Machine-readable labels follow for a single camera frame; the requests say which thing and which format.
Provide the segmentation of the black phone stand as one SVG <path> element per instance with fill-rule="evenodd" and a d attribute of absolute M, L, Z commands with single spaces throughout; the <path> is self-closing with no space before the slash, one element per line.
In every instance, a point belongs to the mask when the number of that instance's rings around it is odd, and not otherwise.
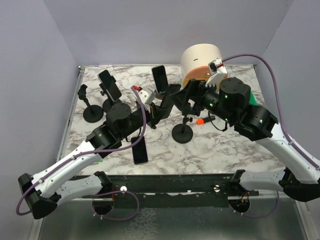
<path fill-rule="evenodd" d="M 119 90 L 116 84 L 116 79 L 113 76 L 111 76 L 111 85 L 109 87 L 109 92 L 107 92 L 103 83 L 100 83 L 99 86 L 102 89 L 100 94 L 102 96 L 107 96 L 107 99 L 102 104 L 103 111 L 107 113 L 114 104 L 121 102 L 120 97 L 122 96 L 122 93 Z"/>
<path fill-rule="evenodd" d="M 82 84 L 77 92 L 79 100 L 83 101 L 86 108 L 83 111 L 83 118 L 88 123 L 96 123 L 100 121 L 104 116 L 103 108 L 99 105 L 91 105 L 87 98 L 87 85 Z"/>
<path fill-rule="evenodd" d="M 187 125 L 188 122 L 192 122 L 192 118 L 188 117 L 192 113 L 192 108 L 186 106 L 181 114 L 183 115 L 182 123 L 175 125 L 171 131 L 172 138 L 179 144 L 186 144 L 193 138 L 193 130 Z"/>

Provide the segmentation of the purple smartphone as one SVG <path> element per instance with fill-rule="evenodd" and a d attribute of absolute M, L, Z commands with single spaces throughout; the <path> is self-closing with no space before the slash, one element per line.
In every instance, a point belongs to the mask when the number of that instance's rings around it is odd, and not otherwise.
<path fill-rule="evenodd" d="M 146 164 L 149 161 L 144 137 L 131 149 L 135 165 Z"/>

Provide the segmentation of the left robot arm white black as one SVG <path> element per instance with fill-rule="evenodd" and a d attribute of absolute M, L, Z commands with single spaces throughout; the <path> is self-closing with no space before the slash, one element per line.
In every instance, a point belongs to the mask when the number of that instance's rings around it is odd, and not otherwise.
<path fill-rule="evenodd" d="M 25 201 L 29 207 L 28 213 L 38 220 L 70 200 L 91 195 L 106 197 L 113 188 L 104 172 L 98 171 L 79 180 L 72 178 L 109 154 L 134 148 L 142 142 L 147 127 L 154 129 L 161 120 L 169 117 L 174 105 L 170 97 L 180 88 L 180 84 L 170 84 L 160 105 L 156 105 L 152 90 L 131 87 L 137 109 L 132 111 L 124 102 L 114 104 L 106 113 L 105 122 L 95 128 L 74 151 L 39 173 L 22 174 L 18 178 L 22 194 L 18 203 Z"/>

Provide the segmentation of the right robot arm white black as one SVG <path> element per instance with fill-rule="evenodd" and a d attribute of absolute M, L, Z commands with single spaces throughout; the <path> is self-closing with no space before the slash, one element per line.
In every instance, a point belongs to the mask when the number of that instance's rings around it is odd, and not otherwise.
<path fill-rule="evenodd" d="M 206 86 L 204 81 L 190 80 L 180 91 L 169 95 L 173 104 L 184 115 L 209 113 L 233 127 L 241 136 L 270 151 L 285 165 L 274 172 L 237 170 L 229 189 L 240 196 L 244 192 L 271 190 L 288 197 L 308 202 L 320 197 L 319 160 L 308 162 L 311 155 L 286 139 L 278 119 L 265 107 L 250 103 L 251 87 L 236 77 L 226 78 L 219 89 Z"/>

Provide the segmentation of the black smartphone on wooden stand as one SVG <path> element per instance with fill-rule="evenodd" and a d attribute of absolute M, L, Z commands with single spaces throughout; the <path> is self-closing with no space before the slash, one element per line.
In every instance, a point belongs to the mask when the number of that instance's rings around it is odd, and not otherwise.
<path fill-rule="evenodd" d="M 161 94 L 168 89 L 168 79 L 164 65 L 155 66 L 151 69 L 156 91 Z"/>

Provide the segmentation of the cream drawer cabinet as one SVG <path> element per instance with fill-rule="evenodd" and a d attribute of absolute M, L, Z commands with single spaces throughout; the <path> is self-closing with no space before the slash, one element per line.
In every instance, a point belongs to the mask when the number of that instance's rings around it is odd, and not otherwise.
<path fill-rule="evenodd" d="M 223 60 L 220 49 L 214 44 L 195 44 L 186 49 L 180 59 L 182 86 L 186 87 L 190 79 L 206 84 L 211 76 L 208 64 L 215 59 Z"/>

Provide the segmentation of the orange highlighter marker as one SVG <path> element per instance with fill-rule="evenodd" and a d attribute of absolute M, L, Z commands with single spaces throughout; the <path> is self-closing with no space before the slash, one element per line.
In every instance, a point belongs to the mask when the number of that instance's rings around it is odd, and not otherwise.
<path fill-rule="evenodd" d="M 205 118 L 200 118 L 196 121 L 196 123 L 198 125 L 203 125 L 205 123 L 208 123 L 208 122 L 212 122 L 213 120 L 215 120 L 215 116 L 208 116 L 208 117 L 205 117 Z"/>

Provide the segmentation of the black smartphone far left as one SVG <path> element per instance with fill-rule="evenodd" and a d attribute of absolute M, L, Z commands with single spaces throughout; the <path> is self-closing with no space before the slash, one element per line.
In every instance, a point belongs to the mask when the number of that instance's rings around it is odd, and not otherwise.
<path fill-rule="evenodd" d="M 108 70 L 104 70 L 98 74 L 98 79 L 100 80 L 100 88 L 102 90 L 101 94 L 107 95 L 108 98 L 116 102 L 121 96 L 122 93 L 119 90 L 116 79 L 110 75 Z"/>

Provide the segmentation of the green plastic bin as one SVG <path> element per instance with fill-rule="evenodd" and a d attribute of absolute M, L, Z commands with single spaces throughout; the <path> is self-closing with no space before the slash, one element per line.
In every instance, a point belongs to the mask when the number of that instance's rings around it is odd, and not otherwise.
<path fill-rule="evenodd" d="M 250 103 L 251 105 L 258 106 L 258 103 L 257 103 L 257 101 L 256 101 L 256 99 L 255 99 L 255 96 L 254 96 L 254 94 L 253 94 L 252 92 L 250 93 L 249 103 Z"/>

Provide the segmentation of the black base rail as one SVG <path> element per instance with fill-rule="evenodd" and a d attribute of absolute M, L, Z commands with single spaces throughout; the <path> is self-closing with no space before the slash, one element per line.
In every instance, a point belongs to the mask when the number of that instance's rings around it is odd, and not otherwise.
<path fill-rule="evenodd" d="M 186 208 L 229 206 L 228 198 L 240 199 L 244 194 L 257 196 L 257 191 L 245 190 L 231 173 L 174 175 L 109 175 L 110 183 L 98 192 L 115 191 L 115 208 Z"/>

